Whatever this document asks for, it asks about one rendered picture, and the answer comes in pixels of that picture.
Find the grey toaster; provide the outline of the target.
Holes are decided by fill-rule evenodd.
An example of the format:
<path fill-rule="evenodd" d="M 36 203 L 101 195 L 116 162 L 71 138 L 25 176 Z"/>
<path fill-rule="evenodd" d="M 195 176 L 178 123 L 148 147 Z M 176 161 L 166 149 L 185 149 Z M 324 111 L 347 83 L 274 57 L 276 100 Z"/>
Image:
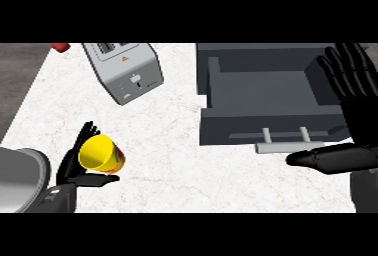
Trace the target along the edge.
<path fill-rule="evenodd" d="M 148 43 L 83 43 L 98 80 L 118 105 L 164 83 L 157 52 Z"/>

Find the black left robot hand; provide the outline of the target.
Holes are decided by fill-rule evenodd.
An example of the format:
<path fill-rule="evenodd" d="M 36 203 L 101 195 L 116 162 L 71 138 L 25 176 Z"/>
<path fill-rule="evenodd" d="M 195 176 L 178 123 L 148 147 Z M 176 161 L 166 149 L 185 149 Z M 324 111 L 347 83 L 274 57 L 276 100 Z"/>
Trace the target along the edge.
<path fill-rule="evenodd" d="M 56 173 L 56 184 L 74 184 L 77 187 L 102 187 L 108 183 L 117 182 L 117 175 L 105 175 L 89 173 L 87 169 L 80 165 L 79 153 L 85 142 L 99 135 L 101 131 L 89 121 L 85 123 L 73 148 L 68 150 Z"/>

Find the dark grey open drawer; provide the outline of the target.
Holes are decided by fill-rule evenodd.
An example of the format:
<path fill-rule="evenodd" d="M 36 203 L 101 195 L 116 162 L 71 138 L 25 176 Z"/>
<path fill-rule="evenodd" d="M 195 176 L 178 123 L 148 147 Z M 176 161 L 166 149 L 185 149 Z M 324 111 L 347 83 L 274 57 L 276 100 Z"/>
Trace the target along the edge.
<path fill-rule="evenodd" d="M 319 65 L 303 71 L 232 72 L 209 58 L 209 110 L 217 116 L 340 115 Z"/>

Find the red object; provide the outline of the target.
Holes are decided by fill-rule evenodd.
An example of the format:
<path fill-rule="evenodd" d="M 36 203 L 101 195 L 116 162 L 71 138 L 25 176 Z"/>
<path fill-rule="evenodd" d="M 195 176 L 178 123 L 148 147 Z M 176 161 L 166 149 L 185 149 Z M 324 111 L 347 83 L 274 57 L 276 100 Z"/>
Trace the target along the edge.
<path fill-rule="evenodd" d="M 51 48 L 64 53 L 71 48 L 71 45 L 68 43 L 52 43 Z"/>

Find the dark grey drawer front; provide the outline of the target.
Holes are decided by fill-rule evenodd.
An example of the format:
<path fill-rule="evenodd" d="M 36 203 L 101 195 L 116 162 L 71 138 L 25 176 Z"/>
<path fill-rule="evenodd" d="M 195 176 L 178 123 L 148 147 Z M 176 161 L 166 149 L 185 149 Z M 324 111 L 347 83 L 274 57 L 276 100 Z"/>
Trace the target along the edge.
<path fill-rule="evenodd" d="M 274 142 L 303 140 L 306 127 L 310 140 L 339 142 L 350 137 L 341 109 L 337 106 L 316 110 L 276 109 L 274 111 L 231 111 L 207 108 L 201 111 L 200 144 L 241 145 L 265 142 L 268 128 Z"/>

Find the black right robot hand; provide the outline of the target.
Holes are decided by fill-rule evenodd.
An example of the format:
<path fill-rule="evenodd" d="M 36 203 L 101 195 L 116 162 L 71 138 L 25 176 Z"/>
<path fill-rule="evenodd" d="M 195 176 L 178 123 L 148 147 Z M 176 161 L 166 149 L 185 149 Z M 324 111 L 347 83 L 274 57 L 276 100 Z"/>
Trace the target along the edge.
<path fill-rule="evenodd" d="M 378 168 L 378 69 L 359 43 L 337 43 L 318 57 L 353 139 L 288 155 L 287 164 L 324 174 Z"/>

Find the yellow cup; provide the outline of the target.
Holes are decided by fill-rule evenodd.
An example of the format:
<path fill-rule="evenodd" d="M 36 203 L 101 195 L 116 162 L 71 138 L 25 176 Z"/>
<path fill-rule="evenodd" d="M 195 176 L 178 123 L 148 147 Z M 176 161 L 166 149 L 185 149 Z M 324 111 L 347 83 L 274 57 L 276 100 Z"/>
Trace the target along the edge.
<path fill-rule="evenodd" d="M 79 152 L 79 162 L 87 170 L 108 174 L 121 170 L 126 156 L 107 135 L 96 135 L 85 142 Z"/>

